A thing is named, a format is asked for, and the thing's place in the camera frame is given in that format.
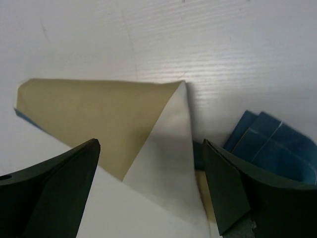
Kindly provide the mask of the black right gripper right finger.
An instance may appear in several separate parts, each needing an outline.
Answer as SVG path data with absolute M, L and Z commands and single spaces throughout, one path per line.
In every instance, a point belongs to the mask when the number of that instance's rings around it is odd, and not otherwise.
M 317 187 L 246 162 L 203 141 L 207 183 L 224 238 L 315 238 Z

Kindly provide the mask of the blue tan white placemat cloth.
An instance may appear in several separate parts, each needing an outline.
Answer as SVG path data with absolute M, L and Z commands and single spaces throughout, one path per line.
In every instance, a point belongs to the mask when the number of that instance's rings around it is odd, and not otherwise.
M 222 238 L 187 87 L 30 79 L 16 114 L 70 147 L 101 146 L 81 238 Z M 223 146 L 275 175 L 317 186 L 317 146 L 271 115 L 245 111 Z

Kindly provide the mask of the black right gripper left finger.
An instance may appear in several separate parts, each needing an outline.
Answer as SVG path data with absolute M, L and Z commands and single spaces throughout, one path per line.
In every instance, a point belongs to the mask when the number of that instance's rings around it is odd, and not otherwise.
M 97 139 L 0 178 L 2 238 L 74 238 L 99 161 Z

